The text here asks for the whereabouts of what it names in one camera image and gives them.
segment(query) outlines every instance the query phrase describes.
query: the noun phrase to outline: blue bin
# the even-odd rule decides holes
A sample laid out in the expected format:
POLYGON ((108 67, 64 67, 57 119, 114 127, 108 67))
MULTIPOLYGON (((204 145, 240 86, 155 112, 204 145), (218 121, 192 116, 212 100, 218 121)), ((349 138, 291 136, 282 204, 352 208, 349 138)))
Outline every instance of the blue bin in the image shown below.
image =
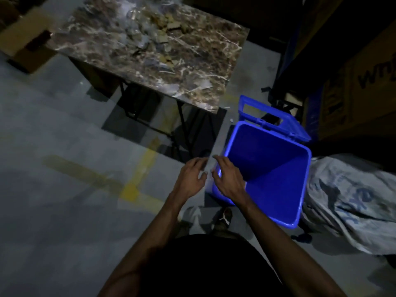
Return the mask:
MULTIPOLYGON (((298 142, 308 142, 310 137, 292 115, 246 96, 240 96, 239 114, 240 121, 224 156, 240 169, 246 191, 260 210, 277 224, 296 228, 311 160, 311 151, 298 142), (282 122, 275 126, 248 115, 243 112, 245 104, 277 116, 282 122)), ((213 193, 234 205, 215 185, 213 193)))

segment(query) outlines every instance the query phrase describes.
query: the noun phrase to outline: sack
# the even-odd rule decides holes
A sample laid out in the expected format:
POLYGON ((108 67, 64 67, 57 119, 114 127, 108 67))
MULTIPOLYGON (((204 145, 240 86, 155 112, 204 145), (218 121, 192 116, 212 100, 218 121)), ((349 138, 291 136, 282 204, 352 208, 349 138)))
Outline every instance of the sack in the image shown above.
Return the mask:
POLYGON ((396 176, 351 154, 314 158, 301 218, 363 252, 396 254, 396 176))

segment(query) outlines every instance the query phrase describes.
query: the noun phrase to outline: person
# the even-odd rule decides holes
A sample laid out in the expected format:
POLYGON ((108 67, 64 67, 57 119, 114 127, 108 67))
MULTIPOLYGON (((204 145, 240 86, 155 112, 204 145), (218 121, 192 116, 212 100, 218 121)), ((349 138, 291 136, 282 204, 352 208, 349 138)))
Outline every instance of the person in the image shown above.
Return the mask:
POLYGON ((232 218, 227 208, 210 235, 175 238, 181 207, 204 187, 207 178, 207 173, 199 178, 207 158, 194 158, 181 169, 162 209, 99 296, 346 296, 321 266, 259 210, 245 191, 239 169, 227 157, 214 158, 221 169, 221 177, 212 171, 216 186, 240 209, 276 273, 255 247, 227 230, 232 218))

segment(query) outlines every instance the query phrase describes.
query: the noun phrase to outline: gray floor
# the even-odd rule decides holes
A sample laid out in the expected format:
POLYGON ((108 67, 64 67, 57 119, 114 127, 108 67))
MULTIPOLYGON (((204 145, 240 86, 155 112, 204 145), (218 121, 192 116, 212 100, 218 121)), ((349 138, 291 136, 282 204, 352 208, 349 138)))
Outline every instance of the gray floor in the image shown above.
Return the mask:
MULTIPOLYGON (((49 0, 44 7, 62 17, 80 2, 49 0)), ((33 75, 4 59, 0 295, 95 295, 161 208, 183 164, 144 147, 155 147, 166 137, 147 131, 144 144, 136 144, 102 130, 120 92, 99 101, 67 58, 57 55, 33 75)), ((222 100, 228 112, 212 153, 221 153, 238 119, 238 96, 265 100, 259 89, 273 83, 278 61, 279 54, 245 44, 222 100)), ((174 100, 163 100, 152 124, 164 129, 179 124, 174 100)), ((213 166, 211 160, 206 169, 213 166)), ((219 208, 207 195, 210 190, 208 181, 180 213, 194 222, 191 233, 211 228, 219 208)), ((231 230, 262 253, 240 212, 234 209, 234 214, 231 230)), ((383 297, 396 290, 395 273, 382 257, 358 253, 343 239, 327 235, 315 235, 312 245, 301 246, 349 296, 383 297)))

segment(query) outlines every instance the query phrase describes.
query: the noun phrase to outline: table leg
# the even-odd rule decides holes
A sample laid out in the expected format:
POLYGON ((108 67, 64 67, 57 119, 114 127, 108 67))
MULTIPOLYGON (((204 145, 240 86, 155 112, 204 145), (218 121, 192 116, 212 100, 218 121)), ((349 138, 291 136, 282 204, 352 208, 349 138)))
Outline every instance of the table leg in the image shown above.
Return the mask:
POLYGON ((183 129, 183 133, 184 133, 184 138, 186 140, 187 149, 189 151, 190 157, 194 158, 194 156, 192 154, 190 141, 189 141, 189 134, 187 132, 187 127, 186 127, 186 123, 184 121, 183 111, 182 111, 182 108, 181 108, 184 103, 181 102, 181 101, 176 101, 176 102, 177 102, 177 108, 179 109, 179 115, 180 115, 180 119, 181 119, 181 127, 183 129))

